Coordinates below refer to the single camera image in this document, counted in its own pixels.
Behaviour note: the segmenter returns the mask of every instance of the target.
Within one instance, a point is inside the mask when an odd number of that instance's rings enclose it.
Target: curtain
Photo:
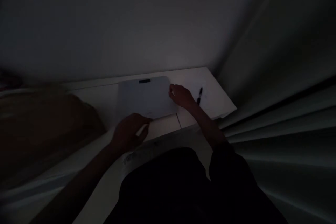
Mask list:
[[[218,120],[289,223],[336,223],[335,0],[265,0],[220,68]]]

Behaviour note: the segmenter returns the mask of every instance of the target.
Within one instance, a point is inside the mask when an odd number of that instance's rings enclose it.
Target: hand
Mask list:
[[[152,119],[143,117],[139,114],[132,114],[125,117],[120,123],[118,123],[112,141],[111,147],[124,154],[127,151],[135,149],[146,138],[148,134],[149,123]],[[137,136],[137,131],[144,125],[148,124],[141,132],[140,136]]]
[[[181,85],[170,84],[169,97],[179,106],[188,110],[197,105],[190,91]]]

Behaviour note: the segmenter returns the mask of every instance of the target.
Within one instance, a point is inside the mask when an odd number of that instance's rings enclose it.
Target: fingers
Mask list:
[[[146,136],[148,135],[148,128],[149,128],[149,125],[147,125],[141,132],[140,136],[138,137],[138,139],[136,140],[138,144],[141,144]]]
[[[144,117],[137,113],[133,113],[130,117],[130,126],[134,132],[137,132],[144,124],[149,124],[152,121],[151,118]]]
[[[174,89],[175,89],[175,85],[174,84],[170,84],[169,85],[169,94],[174,95],[175,94]]]
[[[168,93],[169,93],[169,97],[175,102],[175,99],[176,99],[175,95],[173,95],[171,92],[168,92]]]

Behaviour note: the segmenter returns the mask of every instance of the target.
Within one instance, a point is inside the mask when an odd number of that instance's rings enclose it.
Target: black pen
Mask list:
[[[201,95],[202,95],[203,87],[199,90],[198,98],[197,98],[197,104],[200,105],[201,102]]]

